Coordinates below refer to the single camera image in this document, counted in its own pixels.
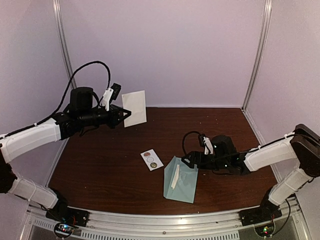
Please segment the beige decorated lined sheet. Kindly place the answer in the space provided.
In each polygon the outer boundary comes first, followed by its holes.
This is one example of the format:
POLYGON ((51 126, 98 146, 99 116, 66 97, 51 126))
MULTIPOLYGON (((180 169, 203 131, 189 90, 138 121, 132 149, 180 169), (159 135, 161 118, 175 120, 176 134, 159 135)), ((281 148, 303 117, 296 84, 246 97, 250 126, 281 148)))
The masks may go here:
POLYGON ((146 95, 144 90, 123 94, 121 98, 123 108, 131 111, 131 115, 124 120, 125 128, 147 122, 146 95))

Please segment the light blue envelope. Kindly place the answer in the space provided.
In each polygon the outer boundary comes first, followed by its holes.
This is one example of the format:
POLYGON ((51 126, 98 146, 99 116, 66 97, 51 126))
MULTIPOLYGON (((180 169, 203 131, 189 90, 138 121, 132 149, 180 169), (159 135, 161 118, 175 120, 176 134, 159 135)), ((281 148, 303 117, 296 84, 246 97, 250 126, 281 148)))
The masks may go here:
POLYGON ((198 180, 198 169, 186 166, 182 159, 174 156, 164 169, 163 197, 169 200, 193 204, 198 180), (179 179, 175 189, 171 188, 176 166, 180 165, 179 179))

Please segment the white letter paper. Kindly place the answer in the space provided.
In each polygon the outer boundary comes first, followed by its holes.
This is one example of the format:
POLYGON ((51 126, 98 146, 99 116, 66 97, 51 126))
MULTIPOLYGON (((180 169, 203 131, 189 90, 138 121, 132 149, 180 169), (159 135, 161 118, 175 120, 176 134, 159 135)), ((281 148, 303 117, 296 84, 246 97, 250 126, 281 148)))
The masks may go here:
POLYGON ((171 182, 171 185, 170 187, 174 190, 176 185, 177 185, 177 182, 179 180, 179 175, 180 175, 180 165, 177 164, 176 165, 176 168, 175 168, 175 172, 174 172, 174 175, 173 175, 173 178, 172 178, 172 182, 171 182))

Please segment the white sticker sheet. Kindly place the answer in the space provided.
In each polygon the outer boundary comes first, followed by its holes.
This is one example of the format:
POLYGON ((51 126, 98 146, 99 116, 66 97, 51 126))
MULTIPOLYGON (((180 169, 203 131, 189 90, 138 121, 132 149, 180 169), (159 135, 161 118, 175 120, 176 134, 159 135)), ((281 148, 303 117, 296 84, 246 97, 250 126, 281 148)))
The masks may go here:
POLYGON ((150 171, 157 170, 164 166, 153 149, 142 152, 140 155, 150 171))

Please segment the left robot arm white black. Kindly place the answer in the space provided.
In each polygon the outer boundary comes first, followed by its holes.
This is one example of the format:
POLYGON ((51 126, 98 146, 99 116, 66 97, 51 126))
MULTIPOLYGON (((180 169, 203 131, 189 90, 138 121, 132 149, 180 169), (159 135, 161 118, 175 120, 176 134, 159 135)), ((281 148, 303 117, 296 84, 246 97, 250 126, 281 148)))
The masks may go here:
POLYGON ((67 200, 52 188, 44 187, 14 173, 10 165, 15 158, 40 146, 68 139, 79 133, 96 130, 101 125, 113 129, 132 113, 111 102, 116 100, 121 86, 114 83, 98 98, 91 87, 77 87, 70 92, 69 104, 42 123, 0 137, 0 192, 33 201, 61 222, 72 218, 67 200))

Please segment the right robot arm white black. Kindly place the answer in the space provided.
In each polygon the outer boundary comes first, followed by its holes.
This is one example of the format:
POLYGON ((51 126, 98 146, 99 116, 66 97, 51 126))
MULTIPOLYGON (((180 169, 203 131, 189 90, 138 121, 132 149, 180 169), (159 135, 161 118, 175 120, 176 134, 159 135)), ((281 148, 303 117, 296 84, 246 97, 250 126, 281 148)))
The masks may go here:
POLYGON ((304 124, 265 145, 237 151, 231 137, 198 135, 203 151, 186 152, 182 162, 189 168, 225 170, 226 175, 243 176, 282 161, 297 160, 297 166, 270 188, 256 210, 259 220, 268 220, 278 207, 305 184, 320 176, 320 137, 304 124))

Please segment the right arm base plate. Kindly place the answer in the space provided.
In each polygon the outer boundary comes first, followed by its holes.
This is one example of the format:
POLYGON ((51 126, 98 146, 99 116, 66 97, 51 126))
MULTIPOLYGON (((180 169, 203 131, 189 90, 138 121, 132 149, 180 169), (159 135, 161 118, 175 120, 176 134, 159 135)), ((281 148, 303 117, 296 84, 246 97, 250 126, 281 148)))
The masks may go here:
POLYGON ((282 216, 282 212, 279 209, 270 210, 267 207, 256 207, 241 210, 239 217, 242 226, 256 225, 262 222, 269 222, 272 219, 282 216))

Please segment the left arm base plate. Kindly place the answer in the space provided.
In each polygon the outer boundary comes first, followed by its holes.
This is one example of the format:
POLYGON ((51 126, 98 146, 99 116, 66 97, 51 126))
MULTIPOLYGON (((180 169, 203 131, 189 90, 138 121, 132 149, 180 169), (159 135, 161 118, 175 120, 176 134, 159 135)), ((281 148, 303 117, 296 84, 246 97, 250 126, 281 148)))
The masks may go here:
POLYGON ((52 210, 46 212, 45 217, 58 222, 66 223, 67 225, 86 227, 89 219, 89 212, 76 208, 68 208, 65 216, 60 217, 52 210))

